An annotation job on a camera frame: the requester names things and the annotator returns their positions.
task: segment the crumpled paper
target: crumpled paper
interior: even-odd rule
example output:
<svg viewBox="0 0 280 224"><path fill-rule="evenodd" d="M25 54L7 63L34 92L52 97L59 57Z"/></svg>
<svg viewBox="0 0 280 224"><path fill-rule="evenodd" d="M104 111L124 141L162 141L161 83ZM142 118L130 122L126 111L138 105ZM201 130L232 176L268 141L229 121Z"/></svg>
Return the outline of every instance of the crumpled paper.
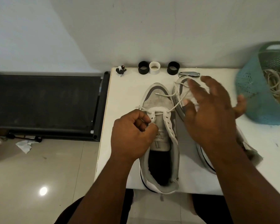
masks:
<svg viewBox="0 0 280 224"><path fill-rule="evenodd" d="M32 140L23 140L20 141L18 143L15 143L25 154L27 154L30 149L32 148L32 144L34 143L38 143L36 141L32 141Z"/></svg>

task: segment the white sneaker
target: white sneaker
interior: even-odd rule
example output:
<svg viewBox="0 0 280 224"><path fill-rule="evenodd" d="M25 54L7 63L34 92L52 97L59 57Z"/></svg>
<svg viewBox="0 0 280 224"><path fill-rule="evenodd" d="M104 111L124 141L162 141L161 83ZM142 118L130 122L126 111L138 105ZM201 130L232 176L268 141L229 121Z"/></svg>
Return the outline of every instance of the white sneaker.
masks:
<svg viewBox="0 0 280 224"><path fill-rule="evenodd" d="M146 151L146 153L139 159L140 161L140 176L143 184L151 191L170 194L178 190L178 172L179 172L179 149L176 138L175 129L175 110L173 101L169 96L169 92L165 86L160 83L152 84L144 94L144 97L138 108L147 113L152 123L159 128L157 137ZM167 183L159 184L156 179L158 176L152 175L151 158L154 154L154 166L158 165L158 158L168 154L168 162L165 166L158 167L162 175L162 170L169 168L169 177Z"/></svg>
<svg viewBox="0 0 280 224"><path fill-rule="evenodd" d="M181 117L181 119L184 121L185 118L185 109L183 107L182 101L184 99L189 99L190 101L193 102L195 105L195 109L199 109L199 104L197 103L196 99L194 98L192 92L189 90L189 87L187 85L187 80L188 79L193 79L190 76L183 76L180 77L175 83L174 83L174 88L172 91L172 96L173 96L173 102L175 104L175 110L177 111L178 115ZM209 88L207 86L203 87L208 93L209 93ZM243 148L245 151L246 155L250 159L250 161L253 163L254 166L257 166L261 161L262 157L258 154L258 152L252 148L248 143L245 137L243 136L243 133L240 131L238 126L236 127L237 129L237 142L238 144ZM198 154L201 158L202 163L206 167L206 169L209 170L209 172L216 174L216 171L210 162L208 156L206 155L205 151L202 149L200 145L196 143L196 148L198 151Z"/></svg>

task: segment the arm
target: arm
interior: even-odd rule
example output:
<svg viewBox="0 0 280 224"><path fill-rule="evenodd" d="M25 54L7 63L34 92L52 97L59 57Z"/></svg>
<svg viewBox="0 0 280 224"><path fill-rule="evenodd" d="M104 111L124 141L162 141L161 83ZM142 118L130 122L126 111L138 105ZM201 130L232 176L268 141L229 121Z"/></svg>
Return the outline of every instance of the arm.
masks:
<svg viewBox="0 0 280 224"><path fill-rule="evenodd" d="M97 180L87 192L72 223L119 223L127 184L134 161L140 158L158 132L150 119L134 110L114 122L111 135L111 156Z"/></svg>
<svg viewBox="0 0 280 224"><path fill-rule="evenodd" d="M201 81L210 94L194 80L191 92L199 103L196 111L190 100L186 104L186 128L212 162L234 223L280 223L280 194L249 161L236 142L235 118L246 108L245 99L231 106L224 87L209 76Z"/></svg>

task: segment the plastic laundry basket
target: plastic laundry basket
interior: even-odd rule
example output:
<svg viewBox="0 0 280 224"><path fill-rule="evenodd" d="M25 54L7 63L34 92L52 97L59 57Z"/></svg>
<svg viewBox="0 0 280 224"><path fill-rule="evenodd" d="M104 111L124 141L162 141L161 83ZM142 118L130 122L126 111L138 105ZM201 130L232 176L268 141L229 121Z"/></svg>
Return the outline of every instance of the plastic laundry basket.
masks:
<svg viewBox="0 0 280 224"><path fill-rule="evenodd" d="M236 76L237 94L247 99L246 115L255 122L280 125L280 104L273 97L263 70L280 70L280 41L269 42L255 53Z"/></svg>

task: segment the white table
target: white table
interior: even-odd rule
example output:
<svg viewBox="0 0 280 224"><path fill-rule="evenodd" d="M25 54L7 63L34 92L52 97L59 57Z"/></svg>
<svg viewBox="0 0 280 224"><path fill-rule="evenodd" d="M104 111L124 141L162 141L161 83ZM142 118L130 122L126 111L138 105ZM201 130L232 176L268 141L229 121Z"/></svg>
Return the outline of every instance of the white table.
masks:
<svg viewBox="0 0 280 224"><path fill-rule="evenodd" d="M169 75L161 68L158 75L141 75L138 68L127 68L120 77L112 68L107 104L99 148L96 176L98 177L111 154L111 132L113 122L122 115L132 111L140 104L146 89L159 82L172 91L173 82L178 75ZM196 71L209 75L219 81L229 92L232 105L236 104L235 75L238 69L200 69L182 68L180 71ZM179 191L198 194L222 194L217 176L207 171L190 138L183 122L177 116L177 136L180 148ZM280 192L280 126L256 124L246 116L237 119L237 124L248 143L264 158L258 166L260 173ZM139 161L135 161L130 171L127 188L145 189L139 175Z"/></svg>

